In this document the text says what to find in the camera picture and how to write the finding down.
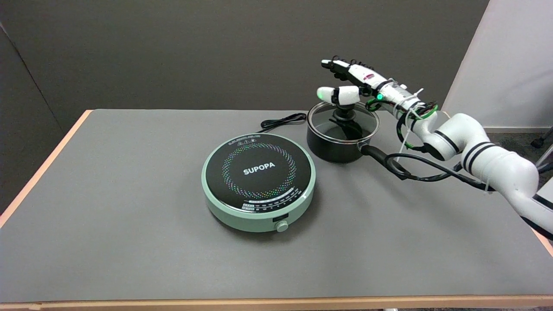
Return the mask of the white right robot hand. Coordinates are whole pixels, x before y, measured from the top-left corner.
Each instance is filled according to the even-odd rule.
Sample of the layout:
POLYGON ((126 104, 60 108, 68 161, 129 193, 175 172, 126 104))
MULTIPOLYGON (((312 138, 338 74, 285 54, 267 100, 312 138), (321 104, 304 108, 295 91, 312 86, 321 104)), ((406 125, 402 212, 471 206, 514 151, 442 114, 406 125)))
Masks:
POLYGON ((352 83, 352 86, 319 87, 316 91, 319 100, 343 108, 359 102, 362 96, 383 100, 385 97, 380 90, 391 83, 372 68, 353 60, 347 62, 335 56, 330 60, 322 60, 321 65, 333 73, 336 79, 352 83))

